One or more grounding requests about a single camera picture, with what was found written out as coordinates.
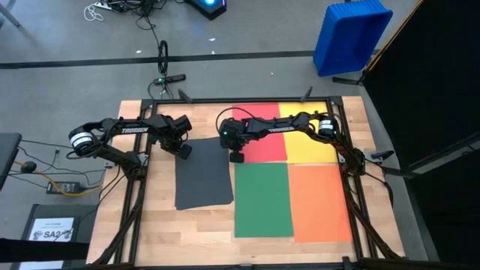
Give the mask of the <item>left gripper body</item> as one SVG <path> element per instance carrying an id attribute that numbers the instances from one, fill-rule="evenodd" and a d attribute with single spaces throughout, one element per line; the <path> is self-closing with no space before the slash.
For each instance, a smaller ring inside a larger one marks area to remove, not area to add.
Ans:
<path id="1" fill-rule="evenodd" d="M 169 115 L 153 115 L 151 125 L 154 128 L 151 133 L 151 142 L 159 143 L 160 147 L 166 152 L 178 152 L 186 144 L 186 139 L 182 137 L 188 135 L 192 129 L 190 120 L 186 115 L 179 118 L 172 118 Z"/>

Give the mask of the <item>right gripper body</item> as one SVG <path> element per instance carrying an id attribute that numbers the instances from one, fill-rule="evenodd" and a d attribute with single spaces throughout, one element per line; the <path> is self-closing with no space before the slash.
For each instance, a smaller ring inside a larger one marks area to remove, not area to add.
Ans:
<path id="1" fill-rule="evenodd" d="M 224 149 L 240 152 L 251 140 L 258 140 L 257 135 L 247 132 L 244 122 L 234 118 L 224 119 L 219 129 L 220 146 Z"/>

